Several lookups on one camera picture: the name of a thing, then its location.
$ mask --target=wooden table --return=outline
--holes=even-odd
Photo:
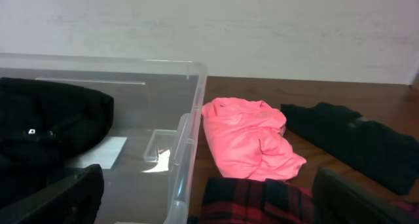
[[[306,107],[319,102],[345,105],[368,119],[384,123],[419,140],[419,91],[405,85],[208,77],[204,103],[216,97],[263,100],[275,108],[280,108],[281,103]],[[293,146],[294,152],[307,160],[298,176],[290,181],[294,185],[311,188],[317,169],[326,167],[380,198],[419,202],[418,180],[409,195],[397,196],[291,131],[287,130],[285,138]],[[199,215],[206,182],[208,178],[217,176],[221,175],[201,123],[189,215]]]

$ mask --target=black garment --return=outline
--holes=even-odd
[[[94,164],[3,208],[0,220],[2,224],[93,224],[103,189],[101,168]]]
[[[287,127],[398,195],[419,177],[419,143],[344,106],[282,105]]]
[[[48,185],[65,160],[97,145],[113,98],[69,84],[0,79],[0,209]]]
[[[334,172],[320,168],[312,187],[324,224],[413,224],[411,213],[380,200]]]

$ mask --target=pink shirt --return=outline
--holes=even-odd
[[[285,116],[263,101],[216,98],[202,114],[209,148],[224,177],[287,180],[306,163],[282,137]]]

